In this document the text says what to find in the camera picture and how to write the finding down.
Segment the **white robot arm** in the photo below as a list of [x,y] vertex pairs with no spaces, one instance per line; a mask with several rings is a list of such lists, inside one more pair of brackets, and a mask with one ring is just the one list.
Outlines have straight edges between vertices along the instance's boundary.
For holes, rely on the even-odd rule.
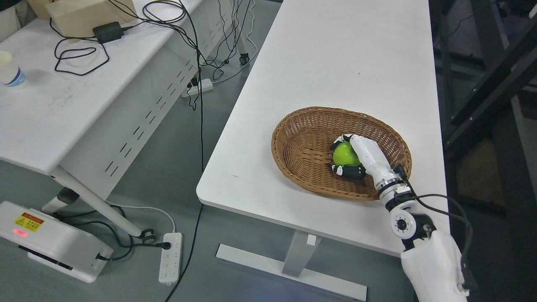
[[401,265],[420,302],[466,302],[461,252],[451,235],[437,229],[418,210],[419,198],[403,180],[391,174],[375,188],[389,212],[389,225],[401,239]]

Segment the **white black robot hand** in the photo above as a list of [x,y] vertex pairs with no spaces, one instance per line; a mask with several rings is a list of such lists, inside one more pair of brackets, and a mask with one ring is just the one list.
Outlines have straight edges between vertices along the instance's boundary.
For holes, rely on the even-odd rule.
[[328,168],[338,176],[361,179],[367,174],[372,176],[373,186],[378,191],[382,191],[384,187],[388,187],[391,183],[401,181],[401,177],[395,174],[376,141],[358,134],[343,134],[338,136],[330,149],[335,151],[344,143],[350,144],[360,164],[338,164],[333,160],[332,163],[328,164]]

